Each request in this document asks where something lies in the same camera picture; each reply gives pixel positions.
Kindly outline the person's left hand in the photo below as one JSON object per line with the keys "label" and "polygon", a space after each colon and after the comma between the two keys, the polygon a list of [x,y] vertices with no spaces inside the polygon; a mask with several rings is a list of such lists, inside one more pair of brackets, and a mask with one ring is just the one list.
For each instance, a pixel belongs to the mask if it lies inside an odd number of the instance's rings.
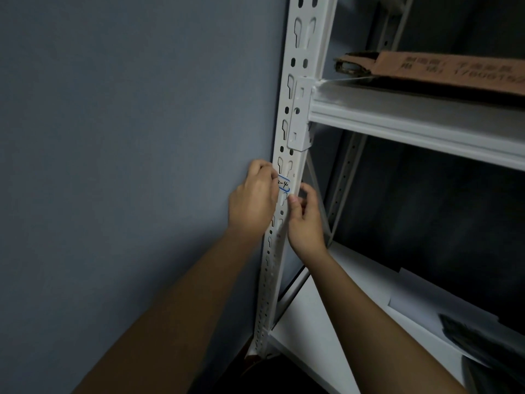
{"label": "person's left hand", "polygon": [[272,221],[279,190],[250,190],[248,171],[228,199],[228,229],[239,236],[259,239]]}

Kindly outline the person's right hand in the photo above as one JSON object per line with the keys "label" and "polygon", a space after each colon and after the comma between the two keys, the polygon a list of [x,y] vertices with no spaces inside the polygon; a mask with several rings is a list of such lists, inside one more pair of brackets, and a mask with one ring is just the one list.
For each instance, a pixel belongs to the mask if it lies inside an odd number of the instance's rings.
{"label": "person's right hand", "polygon": [[305,209],[301,220],[288,220],[288,240],[298,258],[311,268],[327,255],[321,213],[315,189],[301,183],[300,190],[305,194]]}

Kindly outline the person's left forearm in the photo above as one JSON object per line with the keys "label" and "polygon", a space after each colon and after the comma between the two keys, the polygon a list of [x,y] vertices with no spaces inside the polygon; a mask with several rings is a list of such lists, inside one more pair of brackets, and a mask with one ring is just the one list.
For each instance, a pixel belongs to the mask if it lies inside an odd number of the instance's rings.
{"label": "person's left forearm", "polygon": [[186,394],[262,233],[228,228],[110,347],[72,394]]}

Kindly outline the person's right forearm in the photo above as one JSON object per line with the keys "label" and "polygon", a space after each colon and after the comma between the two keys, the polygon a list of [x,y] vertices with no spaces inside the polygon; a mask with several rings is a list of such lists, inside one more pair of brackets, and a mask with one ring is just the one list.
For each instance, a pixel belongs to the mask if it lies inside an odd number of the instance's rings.
{"label": "person's right forearm", "polygon": [[361,394],[467,394],[465,388],[345,273],[326,248],[310,271]]}

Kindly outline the white perforated metal rack upright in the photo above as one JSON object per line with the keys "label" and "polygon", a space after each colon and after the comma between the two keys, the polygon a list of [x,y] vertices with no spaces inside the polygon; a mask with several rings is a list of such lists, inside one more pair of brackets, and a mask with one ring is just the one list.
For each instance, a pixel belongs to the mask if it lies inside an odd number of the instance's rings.
{"label": "white perforated metal rack upright", "polygon": [[[378,0],[365,50],[396,51],[413,3],[414,0]],[[367,139],[365,134],[345,130],[341,135],[325,196],[327,247],[336,234]]]}
{"label": "white perforated metal rack upright", "polygon": [[285,32],[272,165],[291,180],[292,190],[279,191],[261,256],[253,340],[247,358],[266,358],[284,270],[288,203],[298,194],[313,129],[309,121],[312,91],[321,80],[337,0],[290,0]]}

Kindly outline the white metal rack shelf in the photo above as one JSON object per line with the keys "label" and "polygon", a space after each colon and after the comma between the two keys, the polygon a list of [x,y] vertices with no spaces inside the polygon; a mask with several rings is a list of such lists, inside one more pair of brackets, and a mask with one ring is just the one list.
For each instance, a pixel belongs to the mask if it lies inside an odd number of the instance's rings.
{"label": "white metal rack shelf", "polygon": [[[462,357],[387,306],[378,262],[341,244],[330,254],[355,283],[463,384]],[[309,277],[270,333],[270,344],[330,394],[360,394],[318,290]]]}
{"label": "white metal rack shelf", "polygon": [[525,110],[321,80],[311,122],[525,172]]}

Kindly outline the white paper sheet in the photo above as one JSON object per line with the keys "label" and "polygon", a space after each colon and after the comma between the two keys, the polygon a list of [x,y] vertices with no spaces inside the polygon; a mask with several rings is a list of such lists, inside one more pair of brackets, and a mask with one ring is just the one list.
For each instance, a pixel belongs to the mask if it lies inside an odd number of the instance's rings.
{"label": "white paper sheet", "polygon": [[469,356],[445,337],[439,314],[461,321],[516,351],[525,353],[525,335],[503,325],[497,315],[406,269],[393,271],[380,266],[380,272],[384,280],[382,287],[387,292],[387,306],[448,348]]}

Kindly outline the brown cardboard piece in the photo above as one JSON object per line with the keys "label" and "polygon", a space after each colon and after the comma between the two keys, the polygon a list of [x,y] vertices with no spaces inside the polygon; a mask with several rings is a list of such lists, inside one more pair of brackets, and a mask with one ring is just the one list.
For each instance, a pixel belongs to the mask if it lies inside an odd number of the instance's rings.
{"label": "brown cardboard piece", "polygon": [[406,79],[525,96],[525,59],[423,52],[356,52],[335,60],[336,71]]}

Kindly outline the black flat object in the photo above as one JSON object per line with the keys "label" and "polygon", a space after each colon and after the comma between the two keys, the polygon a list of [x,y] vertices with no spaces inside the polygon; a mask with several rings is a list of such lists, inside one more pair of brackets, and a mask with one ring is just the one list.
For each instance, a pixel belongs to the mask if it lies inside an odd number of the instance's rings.
{"label": "black flat object", "polygon": [[525,394],[525,353],[439,314],[445,337],[469,357],[462,373],[469,394]]}

